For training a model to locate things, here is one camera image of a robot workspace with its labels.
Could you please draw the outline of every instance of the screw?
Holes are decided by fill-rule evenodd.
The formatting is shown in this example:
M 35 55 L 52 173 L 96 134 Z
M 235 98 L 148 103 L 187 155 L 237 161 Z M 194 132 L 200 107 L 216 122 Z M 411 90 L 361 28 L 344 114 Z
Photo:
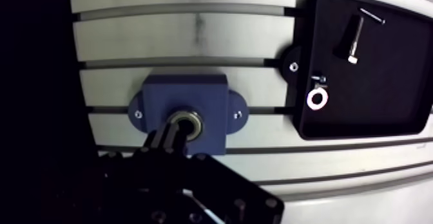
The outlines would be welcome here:
M 235 115 L 234 115 L 235 119 L 239 119 L 241 117 L 242 117 L 242 112 L 241 111 L 236 112 Z
M 164 212 L 162 212 L 162 211 L 159 211 L 159 210 L 153 212 L 152 215 L 151 215 L 151 217 L 152 217 L 152 220 L 153 220 L 153 221 L 156 221 L 156 222 L 159 223 L 159 224 L 164 223 L 164 221 L 165 221 L 166 218 L 167 218 L 166 213 L 164 213 Z
M 235 200 L 235 206 L 238 207 L 239 209 L 239 222 L 243 222 L 244 221 L 244 216 L 245 216 L 245 202 L 241 199 L 236 199 Z
M 206 154 L 204 154 L 204 153 L 199 153 L 199 154 L 196 155 L 196 157 L 197 157 L 199 160 L 204 160 L 204 159 L 206 158 Z
M 318 82 L 320 82 L 320 83 L 322 83 L 322 84 L 325 84 L 326 83 L 326 76 L 317 76 L 317 75 L 313 75 L 313 76 L 311 76 L 311 78 L 313 79 L 313 80 L 317 80 Z
M 166 149 L 166 153 L 171 154 L 172 152 L 174 152 L 175 150 L 172 149 L 171 147 Z
M 192 223 L 200 223 L 200 222 L 202 221 L 202 219 L 203 219 L 202 215 L 197 214 L 197 213 L 191 213 L 191 214 L 189 215 L 189 220 L 190 220 Z
M 269 198 L 266 200 L 266 205 L 270 208 L 275 208 L 276 204 L 278 204 L 278 202 L 276 202 L 274 198 Z
M 377 21 L 381 25 L 385 24 L 385 20 L 384 19 L 378 17 L 377 15 L 374 15 L 373 13 L 369 12 L 368 10 L 366 10 L 364 8 L 360 8 L 360 11 L 362 13 L 364 13 L 365 15 L 368 15 L 369 17 L 373 18 L 375 21 Z
M 292 71 L 294 73 L 294 72 L 298 71 L 299 65 L 296 62 L 292 62 L 289 65 L 289 69 L 290 69 L 290 71 Z
M 358 47 L 358 41 L 360 40 L 360 35 L 362 31 L 362 26 L 364 25 L 364 17 L 360 17 L 358 21 L 358 27 L 356 29 L 355 38 L 353 39 L 351 50 L 349 51 L 349 57 L 347 60 L 351 64 L 356 64 L 358 62 L 358 58 L 355 56 L 356 48 Z
M 135 118 L 137 118 L 137 119 L 141 119 L 143 117 L 143 113 L 141 111 L 139 111 L 139 110 L 137 110 L 134 113 L 134 115 L 135 115 Z

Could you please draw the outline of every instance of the washer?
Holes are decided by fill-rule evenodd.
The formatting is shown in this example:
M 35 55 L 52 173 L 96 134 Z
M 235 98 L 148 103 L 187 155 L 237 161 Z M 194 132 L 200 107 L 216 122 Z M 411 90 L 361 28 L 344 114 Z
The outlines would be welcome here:
M 317 94 L 320 94 L 322 96 L 322 101 L 319 104 L 315 104 L 313 102 L 313 97 Z M 323 108 L 326 103 L 328 103 L 328 92 L 325 91 L 323 88 L 316 88 L 312 91 L 310 91 L 307 95 L 307 105 L 312 109 L 313 111 L 317 111 L 321 108 Z

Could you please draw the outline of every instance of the dark background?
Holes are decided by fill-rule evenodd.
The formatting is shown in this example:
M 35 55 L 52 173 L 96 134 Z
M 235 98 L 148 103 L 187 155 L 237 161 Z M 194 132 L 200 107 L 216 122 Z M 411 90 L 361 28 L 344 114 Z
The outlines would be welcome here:
M 96 157 L 70 0 L 3 0 L 1 221 L 47 219 L 64 173 Z

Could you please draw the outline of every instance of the bolt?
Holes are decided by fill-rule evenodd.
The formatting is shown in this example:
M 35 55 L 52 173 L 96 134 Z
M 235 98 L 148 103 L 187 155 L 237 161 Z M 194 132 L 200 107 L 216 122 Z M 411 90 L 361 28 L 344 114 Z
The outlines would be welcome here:
M 235 119 L 239 119 L 241 117 L 242 117 L 242 112 L 241 111 L 236 112 L 235 115 L 234 115 Z
M 166 213 L 164 213 L 164 212 L 162 212 L 162 211 L 159 211 L 159 210 L 153 212 L 152 215 L 151 215 L 151 217 L 152 217 L 152 220 L 153 220 L 153 221 L 156 221 L 156 222 L 159 223 L 159 224 L 163 224 L 164 221 L 165 221 L 166 218 L 167 218 Z
M 366 10 L 364 8 L 360 8 L 360 11 L 362 13 L 364 13 L 365 15 L 368 15 L 369 17 L 373 18 L 375 21 L 377 21 L 381 25 L 385 24 L 385 20 L 384 19 L 378 17 L 377 15 L 374 15 L 373 13 L 369 12 L 368 10 Z
M 356 57 L 355 53 L 356 53 L 356 48 L 358 47 L 358 41 L 360 40 L 360 35 L 361 35 L 363 25 L 364 25 L 364 17 L 360 17 L 360 20 L 358 21 L 358 27 L 356 28 L 355 38 L 352 41 L 351 50 L 349 51 L 349 57 L 347 58 L 347 60 L 351 64 L 358 63 L 358 58 Z
M 203 219 L 202 215 L 197 214 L 197 213 L 191 213 L 191 214 L 189 215 L 189 220 L 190 220 L 192 223 L 200 223 L 200 222 L 202 221 L 202 219 Z
M 289 65 L 289 69 L 290 69 L 290 71 L 292 71 L 294 73 L 294 72 L 298 71 L 299 65 L 296 62 L 292 62 Z
M 143 117 L 143 113 L 141 111 L 139 111 L 139 110 L 137 110 L 134 113 L 134 115 L 135 115 L 135 118 L 137 118 L 137 119 L 141 119 Z
M 317 75 L 313 75 L 313 76 L 311 76 L 311 78 L 313 79 L 313 80 L 317 80 L 318 82 L 320 82 L 320 83 L 322 83 L 322 84 L 325 84 L 326 83 L 326 76 L 317 76 Z
M 166 149 L 166 153 L 171 154 L 172 152 L 174 152 L 175 150 L 172 149 L 171 147 Z
M 195 155 L 199 160 L 204 160 L 206 158 L 206 154 L 204 153 L 199 153 L 197 155 Z
M 270 208 L 275 208 L 278 202 L 274 198 L 269 198 L 266 200 L 266 205 Z

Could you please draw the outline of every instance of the black tray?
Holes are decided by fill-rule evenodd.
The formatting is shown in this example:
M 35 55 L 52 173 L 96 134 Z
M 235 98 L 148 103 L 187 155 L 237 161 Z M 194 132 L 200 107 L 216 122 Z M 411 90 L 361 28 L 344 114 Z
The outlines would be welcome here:
M 356 138 L 420 132 L 433 103 L 433 20 L 373 0 L 309 0 L 294 125 L 304 139 Z M 381 25 L 365 8 L 386 19 Z M 339 57 L 364 17 L 357 64 Z M 313 111 L 305 99 L 313 72 L 328 79 L 328 103 Z

